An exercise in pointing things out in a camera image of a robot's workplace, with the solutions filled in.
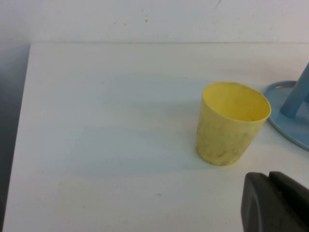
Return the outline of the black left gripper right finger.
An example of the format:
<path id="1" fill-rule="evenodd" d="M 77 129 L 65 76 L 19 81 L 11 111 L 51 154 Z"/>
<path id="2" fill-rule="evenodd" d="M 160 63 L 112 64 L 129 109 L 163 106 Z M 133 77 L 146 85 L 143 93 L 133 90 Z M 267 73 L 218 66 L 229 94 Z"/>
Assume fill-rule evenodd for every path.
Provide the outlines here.
<path id="1" fill-rule="evenodd" d="M 281 172 L 270 172 L 269 178 L 295 212 L 309 211 L 309 190 L 306 187 Z"/>

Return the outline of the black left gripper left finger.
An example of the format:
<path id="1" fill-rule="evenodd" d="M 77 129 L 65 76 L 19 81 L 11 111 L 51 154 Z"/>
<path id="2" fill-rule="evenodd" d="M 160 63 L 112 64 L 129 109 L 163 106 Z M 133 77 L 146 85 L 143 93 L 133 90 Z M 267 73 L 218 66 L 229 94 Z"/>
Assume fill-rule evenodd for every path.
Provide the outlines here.
<path id="1" fill-rule="evenodd" d="M 309 212 L 295 212 L 269 175 L 245 175 L 241 202 L 245 232 L 307 232 Z"/>

